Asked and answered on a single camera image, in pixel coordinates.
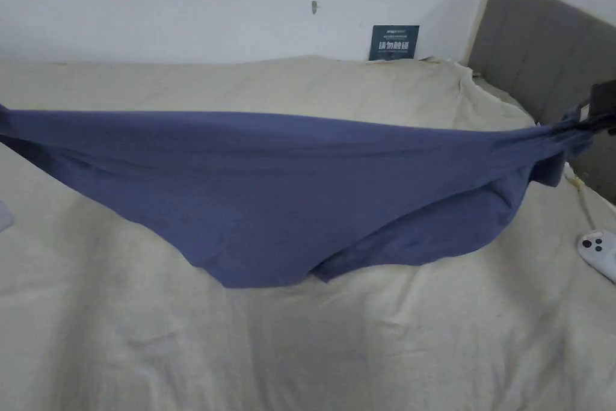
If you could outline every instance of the bed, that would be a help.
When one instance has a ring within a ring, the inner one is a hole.
[[[488,0],[470,54],[481,85],[519,105],[484,90],[457,63],[318,57],[225,67],[5,62],[2,102],[522,128],[553,122],[614,72],[611,61],[592,68],[598,55],[584,55],[584,41],[599,40],[592,28],[608,27],[598,20],[589,17],[585,38],[571,38],[580,48],[535,37],[539,24],[519,18],[543,11],[543,1]],[[556,18],[546,14],[548,24],[561,21],[560,10],[585,15],[549,2]],[[593,49],[599,55],[610,53],[616,31],[602,37],[605,46]],[[509,48],[513,38],[519,47]],[[560,47],[569,47],[568,58],[555,77],[542,60],[552,51],[558,61]],[[614,172],[606,169],[614,167],[602,160],[610,143],[602,138],[573,166],[613,199]],[[309,277],[285,288],[237,290],[3,146],[0,169],[0,199],[16,216],[0,233],[3,409],[616,406],[616,288],[575,251],[590,226],[567,181],[532,184],[505,232],[466,256],[368,268],[327,284]],[[616,229],[609,202],[582,188],[593,220]]]

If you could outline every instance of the headboard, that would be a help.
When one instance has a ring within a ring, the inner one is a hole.
[[[593,84],[616,78],[616,27],[560,0],[488,0],[468,64],[535,120],[555,123]],[[616,203],[616,137],[597,136],[570,162]]]

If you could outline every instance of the fabric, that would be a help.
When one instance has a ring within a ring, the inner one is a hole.
[[[3,103],[532,126],[454,63],[0,61]],[[576,190],[529,185],[464,258],[226,289],[147,228],[0,144],[0,397],[11,411],[616,409],[616,290],[577,255]],[[616,214],[588,191],[597,226]]]
[[[258,113],[9,111],[0,142],[171,242],[227,287],[330,280],[486,246],[529,181],[558,184],[590,134]]]

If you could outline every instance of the wire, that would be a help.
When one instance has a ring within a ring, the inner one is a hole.
[[[588,221],[588,224],[590,225],[590,229],[596,230],[597,226],[593,220],[593,216],[591,215],[590,210],[588,209],[586,184],[579,176],[575,175],[575,173],[573,172],[573,169],[571,169],[571,166],[569,164],[565,166],[564,174],[565,174],[565,178],[567,179],[567,181],[571,183],[573,187],[575,187],[575,189],[578,191],[578,198],[580,200],[580,206],[582,207],[582,212],[584,212],[584,215],[586,215],[586,220]]]

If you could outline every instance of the sign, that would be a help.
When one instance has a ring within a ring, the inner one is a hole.
[[[369,61],[413,58],[419,26],[373,26]]]

